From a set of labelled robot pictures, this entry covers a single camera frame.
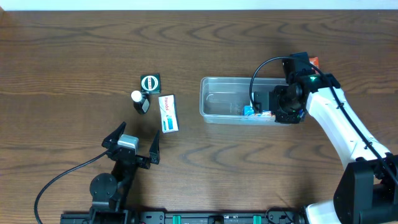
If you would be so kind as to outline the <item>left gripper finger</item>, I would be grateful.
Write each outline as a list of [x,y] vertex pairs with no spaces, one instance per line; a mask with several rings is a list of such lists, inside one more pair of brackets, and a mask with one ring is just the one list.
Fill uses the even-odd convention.
[[149,158],[152,164],[159,164],[160,162],[159,138],[160,131],[158,130],[149,149]]
[[103,139],[101,146],[106,149],[110,149],[114,145],[117,145],[118,140],[121,137],[121,135],[124,133],[125,128],[126,128],[126,122],[123,121],[111,134],[109,134],[107,137]]

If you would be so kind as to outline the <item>black mounting rail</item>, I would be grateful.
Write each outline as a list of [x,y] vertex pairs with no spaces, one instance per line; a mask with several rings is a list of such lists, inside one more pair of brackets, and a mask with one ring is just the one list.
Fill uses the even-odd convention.
[[60,224],[306,224],[302,212],[272,208],[251,213],[123,212],[66,213]]

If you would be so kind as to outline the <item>blue Kool Fever box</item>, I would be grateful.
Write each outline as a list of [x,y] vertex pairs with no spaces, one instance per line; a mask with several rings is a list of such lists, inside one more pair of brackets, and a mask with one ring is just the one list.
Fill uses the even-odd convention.
[[258,117],[274,117],[270,111],[262,111],[262,113],[255,113],[254,109],[250,105],[243,107],[243,116],[258,116]]

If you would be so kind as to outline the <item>white Panadol box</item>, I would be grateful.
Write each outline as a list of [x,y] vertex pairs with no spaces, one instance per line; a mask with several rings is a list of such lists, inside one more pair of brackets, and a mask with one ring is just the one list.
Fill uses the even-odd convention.
[[163,133],[179,131],[174,95],[160,96],[159,109]]

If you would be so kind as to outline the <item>red Panadol ActiFast box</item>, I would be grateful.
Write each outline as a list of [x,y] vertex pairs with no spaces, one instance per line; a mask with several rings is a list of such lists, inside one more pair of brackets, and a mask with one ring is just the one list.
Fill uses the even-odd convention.
[[311,63],[313,66],[315,66],[315,67],[317,67],[317,68],[320,68],[318,57],[310,57],[310,58],[309,58],[309,61],[310,61],[310,63]]

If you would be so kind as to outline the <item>dark bottle white cap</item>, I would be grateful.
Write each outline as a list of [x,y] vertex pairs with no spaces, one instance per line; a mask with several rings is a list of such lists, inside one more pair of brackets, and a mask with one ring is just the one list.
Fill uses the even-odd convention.
[[147,99],[146,95],[138,90],[134,90],[131,93],[131,98],[133,100],[133,105],[136,111],[139,114],[146,114],[149,110],[149,100]]

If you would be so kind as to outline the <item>clear plastic container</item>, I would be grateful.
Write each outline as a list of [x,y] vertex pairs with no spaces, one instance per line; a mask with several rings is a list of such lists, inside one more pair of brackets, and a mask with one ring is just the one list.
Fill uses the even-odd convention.
[[249,99],[250,78],[205,77],[200,87],[200,113],[206,123],[280,126],[270,111],[255,115]]

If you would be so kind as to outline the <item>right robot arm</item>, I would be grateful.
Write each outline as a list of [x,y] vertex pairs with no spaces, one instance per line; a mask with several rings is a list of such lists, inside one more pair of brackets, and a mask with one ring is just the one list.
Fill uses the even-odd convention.
[[278,123],[309,114],[322,127],[344,168],[331,200],[305,207],[307,223],[388,223],[397,220],[397,156],[368,131],[333,75],[290,72],[287,84],[249,92],[255,111],[267,107]]

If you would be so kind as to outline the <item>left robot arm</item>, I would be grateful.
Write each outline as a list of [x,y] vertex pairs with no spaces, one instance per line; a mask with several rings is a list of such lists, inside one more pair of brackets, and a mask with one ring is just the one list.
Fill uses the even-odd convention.
[[89,224],[132,224],[139,223],[139,214],[126,207],[127,196],[138,168],[149,169],[160,162],[159,137],[157,131],[149,149],[149,156],[137,153],[139,139],[124,134],[123,122],[103,139],[106,155],[115,162],[110,173],[97,175],[90,184],[93,197]]

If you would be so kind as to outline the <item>green square box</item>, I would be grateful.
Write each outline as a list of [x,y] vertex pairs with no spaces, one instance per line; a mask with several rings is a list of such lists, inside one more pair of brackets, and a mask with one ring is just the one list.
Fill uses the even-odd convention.
[[160,94],[160,74],[141,75],[141,92],[149,95]]

